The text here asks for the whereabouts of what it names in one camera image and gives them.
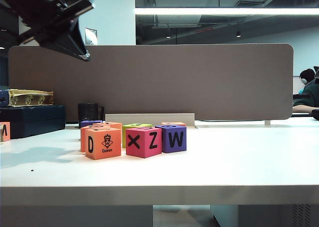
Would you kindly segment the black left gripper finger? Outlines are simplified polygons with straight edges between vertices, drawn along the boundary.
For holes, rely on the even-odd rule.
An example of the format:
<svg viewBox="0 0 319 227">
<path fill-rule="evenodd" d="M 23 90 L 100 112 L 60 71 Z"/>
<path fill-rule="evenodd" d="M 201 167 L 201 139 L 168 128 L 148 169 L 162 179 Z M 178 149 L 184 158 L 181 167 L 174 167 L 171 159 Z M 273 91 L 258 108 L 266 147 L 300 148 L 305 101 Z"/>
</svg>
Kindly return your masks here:
<svg viewBox="0 0 319 227">
<path fill-rule="evenodd" d="M 62 38 L 62 47 L 68 55 L 80 60 L 90 60 L 90 53 L 83 42 L 79 22 L 73 22 Z"/>
<path fill-rule="evenodd" d="M 59 37 L 40 43 L 41 47 L 63 53 L 82 61 L 87 60 L 87 49 L 79 31 L 63 33 Z"/>
</svg>

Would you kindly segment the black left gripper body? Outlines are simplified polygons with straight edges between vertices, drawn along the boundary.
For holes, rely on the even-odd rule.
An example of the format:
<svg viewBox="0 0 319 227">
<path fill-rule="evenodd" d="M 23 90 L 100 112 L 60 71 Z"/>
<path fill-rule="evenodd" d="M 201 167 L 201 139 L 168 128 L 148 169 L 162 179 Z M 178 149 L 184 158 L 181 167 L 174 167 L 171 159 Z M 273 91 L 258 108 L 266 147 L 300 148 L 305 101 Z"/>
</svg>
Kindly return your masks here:
<svg viewBox="0 0 319 227">
<path fill-rule="evenodd" d="M 79 22 L 82 0 L 14 0 L 14 10 L 30 30 L 19 36 L 19 43 L 52 40 Z"/>
</svg>

